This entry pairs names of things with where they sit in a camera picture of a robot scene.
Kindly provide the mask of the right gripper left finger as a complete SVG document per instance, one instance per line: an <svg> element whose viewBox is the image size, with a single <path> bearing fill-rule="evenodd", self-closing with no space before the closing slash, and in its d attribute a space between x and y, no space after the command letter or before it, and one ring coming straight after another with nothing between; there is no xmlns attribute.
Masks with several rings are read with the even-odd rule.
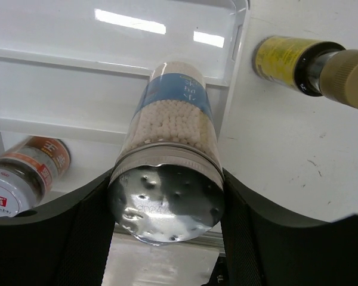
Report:
<svg viewBox="0 0 358 286"><path fill-rule="evenodd" d="M109 178L0 217L0 285L101 285L115 226Z"/></svg>

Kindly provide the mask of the short white-lid spice jar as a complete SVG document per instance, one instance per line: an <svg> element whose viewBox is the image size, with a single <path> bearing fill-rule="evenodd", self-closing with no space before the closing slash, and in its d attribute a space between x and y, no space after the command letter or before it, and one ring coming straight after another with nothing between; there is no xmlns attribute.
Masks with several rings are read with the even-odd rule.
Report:
<svg viewBox="0 0 358 286"><path fill-rule="evenodd" d="M0 217L36 207L70 166L59 139L29 136L0 155Z"/></svg>

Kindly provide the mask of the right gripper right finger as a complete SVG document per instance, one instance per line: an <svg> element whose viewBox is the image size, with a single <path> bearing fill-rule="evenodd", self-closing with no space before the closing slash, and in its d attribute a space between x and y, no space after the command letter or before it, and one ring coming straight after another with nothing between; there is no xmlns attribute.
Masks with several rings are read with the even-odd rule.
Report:
<svg viewBox="0 0 358 286"><path fill-rule="evenodd" d="M358 285L358 214L312 219L224 178L230 285Z"/></svg>

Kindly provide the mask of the tall silver-lid jar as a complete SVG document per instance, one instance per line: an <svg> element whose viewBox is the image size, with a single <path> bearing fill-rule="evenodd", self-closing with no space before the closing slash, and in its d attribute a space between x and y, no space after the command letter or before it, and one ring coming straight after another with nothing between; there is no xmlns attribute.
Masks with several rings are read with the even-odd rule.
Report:
<svg viewBox="0 0 358 286"><path fill-rule="evenodd" d="M145 87L108 186L116 222L141 242L197 238L224 213L223 171L202 73L159 65Z"/></svg>

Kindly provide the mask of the small yellow-label bottle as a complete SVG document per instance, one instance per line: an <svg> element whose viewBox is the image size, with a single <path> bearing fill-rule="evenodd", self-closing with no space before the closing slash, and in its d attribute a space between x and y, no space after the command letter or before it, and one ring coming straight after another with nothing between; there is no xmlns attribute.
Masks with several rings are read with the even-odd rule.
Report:
<svg viewBox="0 0 358 286"><path fill-rule="evenodd" d="M252 67L262 79L358 109L358 49L331 41L270 36L255 47Z"/></svg>

